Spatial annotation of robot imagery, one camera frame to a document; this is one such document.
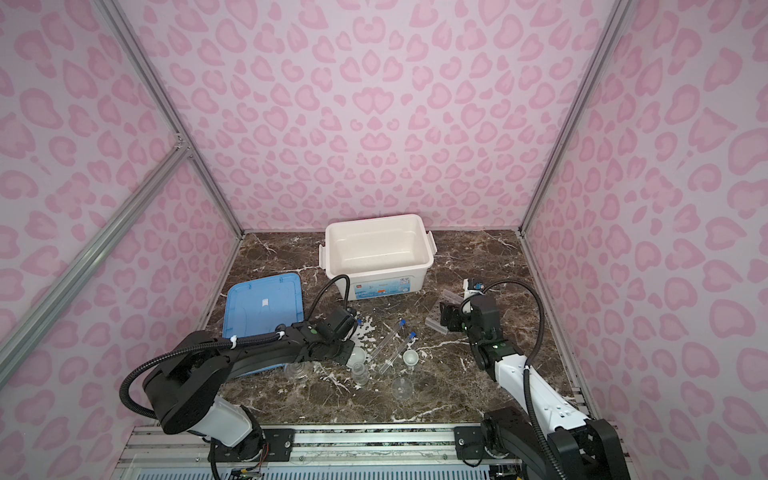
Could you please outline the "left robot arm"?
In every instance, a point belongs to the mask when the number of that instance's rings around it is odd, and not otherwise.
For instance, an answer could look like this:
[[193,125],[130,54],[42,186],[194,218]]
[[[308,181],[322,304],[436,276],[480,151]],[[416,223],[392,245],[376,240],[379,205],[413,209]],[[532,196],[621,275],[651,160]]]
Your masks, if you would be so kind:
[[129,410],[154,419],[167,435],[205,437],[231,459],[251,460],[266,448],[252,410],[219,395],[227,381],[306,362],[348,363],[355,348],[356,311],[339,308],[318,322],[302,321],[273,333],[225,340],[194,331],[172,351],[145,362],[120,387]]

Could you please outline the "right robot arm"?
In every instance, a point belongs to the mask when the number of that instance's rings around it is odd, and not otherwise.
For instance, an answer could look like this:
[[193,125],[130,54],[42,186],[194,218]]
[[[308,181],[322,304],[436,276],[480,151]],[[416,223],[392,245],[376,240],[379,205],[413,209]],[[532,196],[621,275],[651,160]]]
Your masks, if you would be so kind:
[[440,324],[464,333],[478,368],[520,405],[484,414],[475,435],[455,430],[457,457],[477,467],[485,459],[513,458],[538,479],[629,479],[616,429],[574,407],[505,338],[495,299],[472,295],[439,304]]

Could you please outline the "clear test tube rack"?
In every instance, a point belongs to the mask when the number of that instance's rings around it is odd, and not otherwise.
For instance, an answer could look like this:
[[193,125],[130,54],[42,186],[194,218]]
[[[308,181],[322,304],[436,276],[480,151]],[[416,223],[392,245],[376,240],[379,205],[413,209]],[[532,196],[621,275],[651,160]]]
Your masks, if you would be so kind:
[[459,305],[463,297],[459,294],[443,289],[429,313],[425,317],[425,325],[443,335],[447,335],[449,330],[442,320],[442,312],[445,305]]

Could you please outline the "blue capped test tube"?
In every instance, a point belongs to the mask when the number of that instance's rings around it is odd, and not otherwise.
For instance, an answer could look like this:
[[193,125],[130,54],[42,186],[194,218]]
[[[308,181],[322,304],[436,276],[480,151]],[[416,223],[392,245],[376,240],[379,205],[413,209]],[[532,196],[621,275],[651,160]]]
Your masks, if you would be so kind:
[[406,326],[406,320],[400,319],[392,328],[392,330],[377,343],[375,348],[370,352],[368,359],[371,362],[374,362],[380,356],[380,354],[385,350],[385,348],[390,343],[392,343],[398,337],[398,335],[405,329],[405,326]]
[[394,366],[394,363],[402,354],[411,346],[416,338],[416,333],[409,333],[394,349],[394,351],[384,360],[384,362],[378,368],[378,374],[383,376],[386,372]]

